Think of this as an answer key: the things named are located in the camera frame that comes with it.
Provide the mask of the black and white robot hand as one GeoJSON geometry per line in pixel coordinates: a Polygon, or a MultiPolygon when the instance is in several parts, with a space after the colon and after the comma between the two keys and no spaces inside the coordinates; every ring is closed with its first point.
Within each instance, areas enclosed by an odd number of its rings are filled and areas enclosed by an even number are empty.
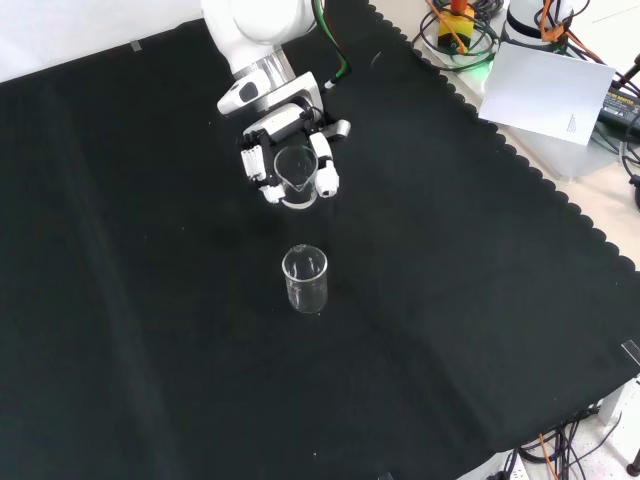
{"type": "Polygon", "coordinates": [[[246,176],[271,204],[294,210],[339,190],[330,144],[348,137],[351,124],[329,120],[303,102],[287,103],[248,127],[239,140],[246,176]]]}

